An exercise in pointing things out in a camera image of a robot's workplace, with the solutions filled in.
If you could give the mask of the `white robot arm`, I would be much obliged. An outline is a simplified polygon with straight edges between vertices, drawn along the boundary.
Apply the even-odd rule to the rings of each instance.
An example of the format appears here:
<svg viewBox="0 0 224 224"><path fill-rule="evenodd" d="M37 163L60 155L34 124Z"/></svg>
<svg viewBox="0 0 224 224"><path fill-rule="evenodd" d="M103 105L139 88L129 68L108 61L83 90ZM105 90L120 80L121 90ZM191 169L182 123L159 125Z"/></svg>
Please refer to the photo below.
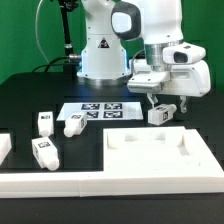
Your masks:
<svg viewBox="0 0 224 224"><path fill-rule="evenodd" d="M81 0L87 44L80 81L113 85L125 80L131 92L188 97L210 91L204 48L183 41L181 0Z"/></svg>

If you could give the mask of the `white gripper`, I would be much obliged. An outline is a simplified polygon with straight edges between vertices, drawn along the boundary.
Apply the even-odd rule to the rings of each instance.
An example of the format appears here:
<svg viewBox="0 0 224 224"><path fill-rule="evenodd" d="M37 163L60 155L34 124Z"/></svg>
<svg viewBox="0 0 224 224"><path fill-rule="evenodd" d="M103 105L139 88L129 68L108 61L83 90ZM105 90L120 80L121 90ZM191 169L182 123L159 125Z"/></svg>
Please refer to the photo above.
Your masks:
<svg viewBox="0 0 224 224"><path fill-rule="evenodd" d="M172 65L170 71L140 71L127 83L131 92L146 93L152 107L155 94L180 96L180 111L187 112L187 97L201 97L211 88L210 71L203 60L194 64Z"/></svg>

